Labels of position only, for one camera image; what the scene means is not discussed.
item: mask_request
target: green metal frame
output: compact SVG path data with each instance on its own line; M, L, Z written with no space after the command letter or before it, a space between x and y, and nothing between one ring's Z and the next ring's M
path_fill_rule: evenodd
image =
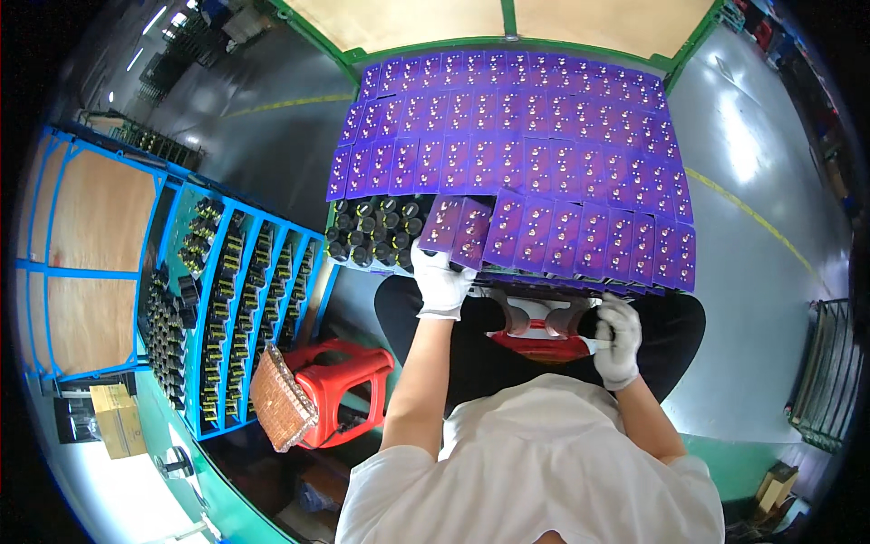
M550 48L555 50L586 51L643 64L644 66L649 66L656 70L665 72L665 89L667 92L670 92L679 78L679 75L682 73L683 68L685 68L688 59L692 57L695 51L697 51L704 41L713 33L717 24L716 14L725 3L725 0L713 0L713 4L701 19L700 24L695 27L695 30L683 46L679 48L677 54L674 55L673 58L664 57L658 53L649 58L643 58L630 53L625 53L624 51L539 38L520 37L519 39L511 39L511 37L517 36L517 18L513 0L501 0L502 17L504 18L505 26L505 34L503 36L464 37L438 42L426 42L424 44L407 45L405 47L375 51L373 53L369 53L359 47L348 51L341 51L319 30L314 28L311 23L292 10L286 3L282 2L282 0L270 0L270 2L276 6L278 12L282 14L282 18L286 15L287 23L294 30L299 32L299 34L301 34L306 40L311 42L326 56L331 58L338 65L338 68L357 87L359 86L360 77L358 70L353 67L356 63L370 63L385 57L395 57L404 53L421 52L425 50L462 48L467 46L476 47L480 45L506 45L509 48L522 49L530 49L531 46L531 49Z

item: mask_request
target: yellow tape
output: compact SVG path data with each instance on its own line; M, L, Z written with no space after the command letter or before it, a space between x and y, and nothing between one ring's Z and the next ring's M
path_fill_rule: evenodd
M230 114L224 115L225 118L234 118L239 115L247 115L249 113L256 113L257 111L266 111L266 110L276 110L278 108L286 108L288 106L299 106L302 104L314 104L315 102L337 102L339 100L353 100L354 95L344 94L344 95L326 95L323 97L311 97L311 98L297 98L295 100L285 100L284 102L276 102L275 104L267 104L263 106L257 106L256 108L250 108L249 110L241 110L234 111Z
M711 189L716 191L718 194L722 195L723 197L725 197L726 199L730 200L732 203L737 205L738 208L740 208L741 210L743 210L744 212L749 214L753 219L755 219L759 223L759 225L763 226L768 232L770 232L773 235L774 238L776 238L777 240L782 242L782 244L785 247L787 247L788 250L790 252L792 252L792 254L795 257L798 258L798 261L800 261L800 263L810 272L810 274L813 275L813 278L816 279L816 281L821 283L821 286L825 288L825 291L827 291L827 294L831 298L833 298L833 295L831 294L831 290L827 288L827 285L825 285L825 282L822 280L822 278L819 276L819 274L816 273L816 271L813 269L813 266L810 265L809 261L806 260L804 258L804 256L801 255L800 252L798 252L797 249L794 248L794 245L791 242L789 242L785 236L783 236L779 231L777 231L773 225L768 223L766 219L761 217L755 210L753 210L752 208L747 206L742 200L740 200L739 198L735 197L730 192L723 189L721 186L719 186L719 184L717 184L716 182L714 182L710 178L708 178L706 176L702 176L701 174L698 174L696 171L692 170L691 168L686 168L686 175L691 176L692 178L697 179L698 181L700 181L702 184L706 185L707 187L710 187Z

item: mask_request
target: wooden panel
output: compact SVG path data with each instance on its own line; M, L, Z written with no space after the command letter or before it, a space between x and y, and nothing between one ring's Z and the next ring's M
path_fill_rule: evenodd
M51 136L43 136L37 145L37 153L30 163L30 171L27 174L27 185L24 187L24 198L21 202L21 215L18 219L18 237L15 256L19 259L27 258L27 239L30 233L30 213L33 212L33 198L37 195L37 182L39 170L43 165L45 150L48 149Z
M51 200L57 187L57 176L64 164L64 156L69 143L61 144L51 152L45 161L43 180L39 184L37 194L37 209L33 216L33 234L30 240L30 260L37 263L45 262L45 246L48 244L49 217L51 215Z
M136 282L49 278L55 364L64 375L123 364L133 350Z
M27 364L28 370L37 369L30 349L30 321L27 319L27 271L15 270L15 328L18 329L18 352Z
M57 194L49 265L138 271L155 196L149 172L82 151Z
M341 51L504 36L499 0L284 0Z
M515 0L517 32L649 58L673 57L713 0Z
M49 335L45 330L45 276L42 272L30 273L30 331L37 362L47 373L53 373L49 357Z

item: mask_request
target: cardboard box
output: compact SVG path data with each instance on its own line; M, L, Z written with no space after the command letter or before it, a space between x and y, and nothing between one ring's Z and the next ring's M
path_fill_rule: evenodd
M798 468L790 467L783 462L778 462L764 477L755 500L759 502L759 508L767 513L776 505L781 507L792 490L794 481L798 479Z
M148 453L139 423L139 409L124 384L91 386L90 399L110 459Z

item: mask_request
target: white cotton glove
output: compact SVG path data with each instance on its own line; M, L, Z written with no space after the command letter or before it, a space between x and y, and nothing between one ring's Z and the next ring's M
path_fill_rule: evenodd
M627 302L609 292L604 294L603 299L599 307L600 321L595 339L606 340L610 347L596 350L593 361L595 370L604 380L604 387L608 391L619 391L638 377L640 318ZM612 337L611 327L616 332L616 338Z
M462 301L478 273L467 267L462 272L454 272L447 253L435 252L429 257L418 247L419 241L417 238L411 246L414 279L423 296L423 308L417 317L459 321Z

